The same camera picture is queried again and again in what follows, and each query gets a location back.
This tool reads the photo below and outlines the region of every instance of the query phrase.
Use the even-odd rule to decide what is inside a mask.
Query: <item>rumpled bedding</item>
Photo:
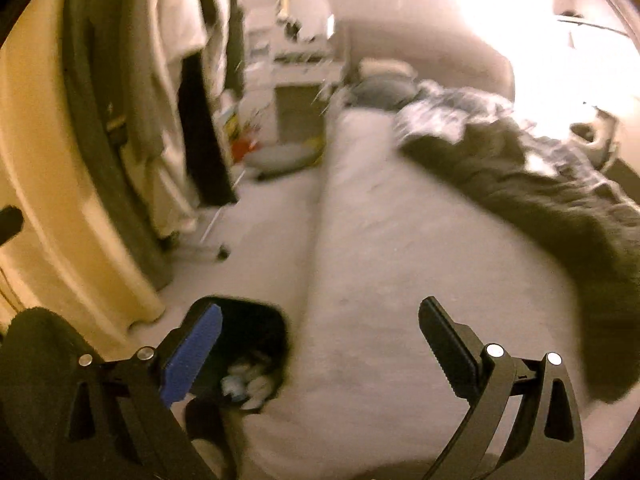
[[[202,54],[202,65],[207,87],[207,97],[213,105],[225,89],[226,44],[229,40],[230,0],[213,0],[218,19],[207,25],[207,41]]]
[[[503,97],[433,81],[421,92],[396,116],[398,147],[559,260],[577,287],[590,394],[619,399],[640,376],[640,208]]]

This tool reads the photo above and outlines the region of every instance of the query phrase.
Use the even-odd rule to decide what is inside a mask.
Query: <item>bed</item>
[[[405,158],[395,114],[334,113],[305,318],[278,397],[242,420],[242,478],[338,480],[384,466],[421,478],[468,408],[418,328],[430,295],[514,356],[558,352],[587,406],[577,298],[560,265]]]

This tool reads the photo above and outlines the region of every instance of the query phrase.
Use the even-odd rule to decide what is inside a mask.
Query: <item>white desk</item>
[[[290,126],[305,123],[305,117],[318,116],[318,107],[320,113],[326,108],[332,89],[342,82],[343,71],[344,63],[334,60],[318,63],[265,60],[250,64],[244,70],[245,94],[239,105],[240,120],[242,124],[249,121],[257,124],[258,139],[264,144],[304,140],[292,138]],[[310,91],[314,94],[312,99],[308,98]],[[296,102],[287,103],[283,99]]]

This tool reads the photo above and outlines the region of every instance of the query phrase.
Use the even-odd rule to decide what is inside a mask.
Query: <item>wall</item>
[[[244,3],[250,9],[275,1],[244,0]],[[468,84],[484,89],[504,88],[507,69],[495,56],[499,52],[513,65],[516,104],[524,113],[556,115],[562,109],[559,104],[562,83],[556,84],[557,65],[562,62],[555,61],[547,41],[547,29],[554,20],[552,0],[330,1],[338,24],[340,20],[366,21],[373,33],[403,28],[402,33],[394,31],[387,35],[389,43],[402,41],[396,45],[396,51],[406,47],[417,54],[422,45],[421,55],[430,56],[432,66],[446,66],[444,72],[462,69],[469,74]],[[465,77],[460,72],[452,80]]]
[[[624,30],[606,0],[554,0],[554,11],[559,14],[564,10],[574,10],[585,20],[598,25]],[[596,83],[600,96],[595,104],[620,118],[620,157],[640,173],[640,91],[639,86],[633,83],[640,77],[640,54],[633,52],[630,45],[626,46],[628,48],[611,52],[608,56],[594,54],[591,59],[587,57],[587,61],[582,63],[587,79],[583,88],[593,85],[594,81],[601,82]]]

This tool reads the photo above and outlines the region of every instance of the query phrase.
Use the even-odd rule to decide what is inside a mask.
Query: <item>white furniture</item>
[[[258,126],[263,144],[304,141],[324,134],[324,119],[332,89],[342,81],[344,63],[331,59],[319,62],[276,62],[271,59],[249,64],[244,71],[245,94],[239,104],[242,124]],[[295,132],[309,119],[322,132]]]

